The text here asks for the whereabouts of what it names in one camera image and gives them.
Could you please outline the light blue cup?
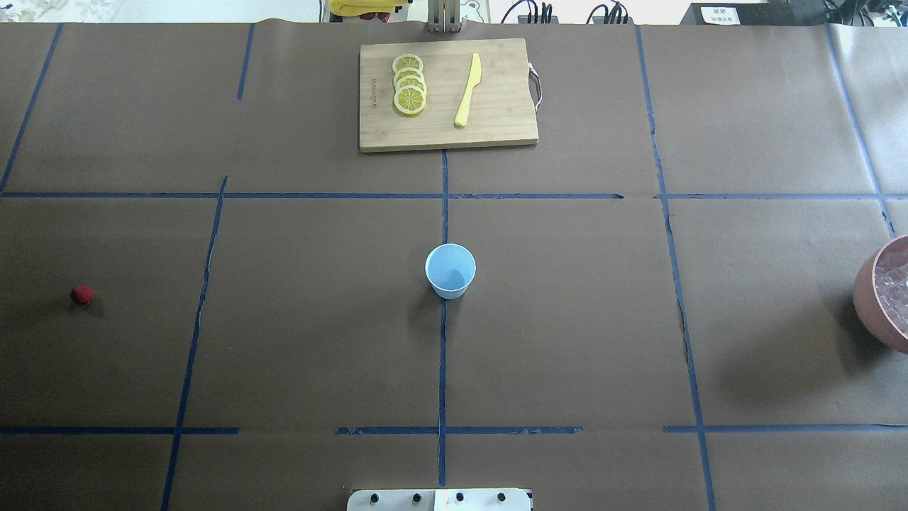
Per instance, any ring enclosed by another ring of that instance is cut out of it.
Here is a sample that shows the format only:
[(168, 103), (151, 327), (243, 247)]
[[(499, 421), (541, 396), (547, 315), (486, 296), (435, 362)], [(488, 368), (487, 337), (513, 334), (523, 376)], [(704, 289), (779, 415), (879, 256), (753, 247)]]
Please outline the light blue cup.
[(424, 272), (434, 293), (445, 300), (461, 297), (477, 271), (473, 254), (456, 243), (435, 247), (425, 259)]

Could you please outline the pink bowl of ice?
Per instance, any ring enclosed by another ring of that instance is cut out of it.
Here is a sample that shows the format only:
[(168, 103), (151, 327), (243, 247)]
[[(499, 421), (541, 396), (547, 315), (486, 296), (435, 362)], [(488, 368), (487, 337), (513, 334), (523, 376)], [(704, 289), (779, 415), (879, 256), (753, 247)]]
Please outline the pink bowl of ice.
[(853, 303), (863, 326), (881, 343), (907, 353), (907, 236), (886, 243), (860, 268)]

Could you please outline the yellow plastic knife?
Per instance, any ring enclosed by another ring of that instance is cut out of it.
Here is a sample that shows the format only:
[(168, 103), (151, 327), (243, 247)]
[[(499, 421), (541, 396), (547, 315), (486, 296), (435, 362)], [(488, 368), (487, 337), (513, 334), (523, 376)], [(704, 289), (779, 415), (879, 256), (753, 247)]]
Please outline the yellow plastic knife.
[(463, 97), (461, 97), (460, 103), (458, 104), (457, 111), (454, 117), (454, 126), (458, 128), (463, 128), (468, 123), (468, 117), (470, 116), (470, 107), (472, 104), (472, 97), (475, 88), (481, 83), (482, 75), (482, 64), (481, 57), (479, 53), (473, 53), (470, 63), (470, 71), (468, 71), (468, 77), (465, 84), (465, 90), (463, 92)]

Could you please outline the bamboo cutting board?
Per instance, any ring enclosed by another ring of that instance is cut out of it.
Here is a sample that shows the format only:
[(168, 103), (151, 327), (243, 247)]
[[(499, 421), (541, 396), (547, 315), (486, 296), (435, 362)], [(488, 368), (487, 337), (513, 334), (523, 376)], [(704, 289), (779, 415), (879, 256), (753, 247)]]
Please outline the bamboo cutting board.
[[(473, 53), (481, 57), (481, 83), (467, 125), (456, 127)], [(403, 116), (394, 108), (392, 61), (401, 54), (416, 54), (424, 64), (427, 106), (418, 116)], [(359, 66), (359, 146), (365, 154), (538, 142), (523, 38), (373, 43), (361, 46)]]

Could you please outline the lemon slice front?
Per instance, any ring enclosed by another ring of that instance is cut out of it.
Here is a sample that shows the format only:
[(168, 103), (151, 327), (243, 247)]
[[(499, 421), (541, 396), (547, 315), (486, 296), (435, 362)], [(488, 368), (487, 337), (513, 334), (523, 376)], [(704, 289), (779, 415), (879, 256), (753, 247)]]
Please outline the lemon slice front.
[(418, 116), (427, 106), (427, 92), (418, 85), (402, 85), (394, 92), (393, 104), (403, 116)]

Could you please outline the lemon slice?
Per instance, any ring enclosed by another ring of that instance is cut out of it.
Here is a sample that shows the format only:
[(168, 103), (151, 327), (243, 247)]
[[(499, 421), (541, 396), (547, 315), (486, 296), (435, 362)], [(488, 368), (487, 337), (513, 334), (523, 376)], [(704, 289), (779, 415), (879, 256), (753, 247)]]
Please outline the lemon slice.
[(403, 116), (418, 116), (427, 106), (427, 92), (418, 85), (402, 85), (394, 92), (393, 104)]
[(427, 84), (423, 77), (418, 77), (418, 75), (405, 75), (405, 77), (400, 77), (395, 83), (395, 90), (406, 87), (417, 87), (422, 92), (427, 92)]
[(407, 77), (414, 77), (415, 79), (419, 79), (419, 81), (425, 80), (422, 71), (420, 71), (417, 67), (403, 67), (395, 72), (394, 81), (395, 83), (397, 83), (398, 81)]
[(416, 54), (401, 54), (392, 61), (393, 72), (402, 71), (402, 69), (412, 68), (423, 72), (424, 64), (422, 59)]

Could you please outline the lemon slice back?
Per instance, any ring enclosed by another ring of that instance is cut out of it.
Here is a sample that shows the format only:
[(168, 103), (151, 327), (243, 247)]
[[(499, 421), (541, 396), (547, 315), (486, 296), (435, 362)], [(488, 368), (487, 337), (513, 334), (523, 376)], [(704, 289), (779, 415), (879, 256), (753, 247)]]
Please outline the lemon slice back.
[(423, 72), (424, 64), (422, 59), (416, 54), (401, 54), (392, 61), (393, 72), (402, 71), (402, 69), (412, 68)]

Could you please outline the yellow cloth bag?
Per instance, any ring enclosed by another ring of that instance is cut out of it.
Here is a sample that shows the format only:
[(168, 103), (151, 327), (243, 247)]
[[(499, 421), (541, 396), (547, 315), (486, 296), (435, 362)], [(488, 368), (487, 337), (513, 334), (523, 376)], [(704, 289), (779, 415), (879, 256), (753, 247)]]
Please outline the yellow cloth bag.
[(334, 16), (343, 18), (358, 17), (363, 14), (396, 13), (411, 1), (328, 1), (328, 10)]

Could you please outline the black box with label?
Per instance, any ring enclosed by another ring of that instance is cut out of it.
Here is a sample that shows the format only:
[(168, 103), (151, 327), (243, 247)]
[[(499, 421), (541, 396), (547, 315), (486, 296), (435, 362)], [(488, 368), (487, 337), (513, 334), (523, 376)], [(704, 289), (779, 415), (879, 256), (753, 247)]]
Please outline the black box with label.
[(681, 26), (817, 26), (828, 22), (823, 1), (694, 1)]

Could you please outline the red strawberry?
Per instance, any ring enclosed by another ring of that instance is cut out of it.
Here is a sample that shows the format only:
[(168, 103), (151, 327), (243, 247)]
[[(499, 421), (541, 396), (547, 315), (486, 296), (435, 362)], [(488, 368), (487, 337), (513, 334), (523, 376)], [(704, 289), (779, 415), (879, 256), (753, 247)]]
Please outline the red strawberry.
[(91, 304), (95, 297), (95, 291), (90, 285), (75, 285), (70, 291), (70, 299), (78, 305)]

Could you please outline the aluminium frame post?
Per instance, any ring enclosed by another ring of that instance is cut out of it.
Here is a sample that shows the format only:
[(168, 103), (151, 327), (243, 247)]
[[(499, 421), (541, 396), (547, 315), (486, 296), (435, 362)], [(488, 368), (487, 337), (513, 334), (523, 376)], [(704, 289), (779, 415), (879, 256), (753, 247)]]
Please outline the aluminium frame post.
[(463, 26), (460, 1), (428, 0), (427, 30), (429, 33), (458, 33)]

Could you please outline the white mount base plate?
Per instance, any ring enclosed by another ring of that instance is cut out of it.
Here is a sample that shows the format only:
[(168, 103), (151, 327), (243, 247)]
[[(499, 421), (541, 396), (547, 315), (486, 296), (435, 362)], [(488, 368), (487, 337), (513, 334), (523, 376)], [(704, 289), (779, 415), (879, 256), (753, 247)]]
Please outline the white mount base plate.
[(521, 488), (360, 489), (347, 510), (533, 510), (532, 492)]

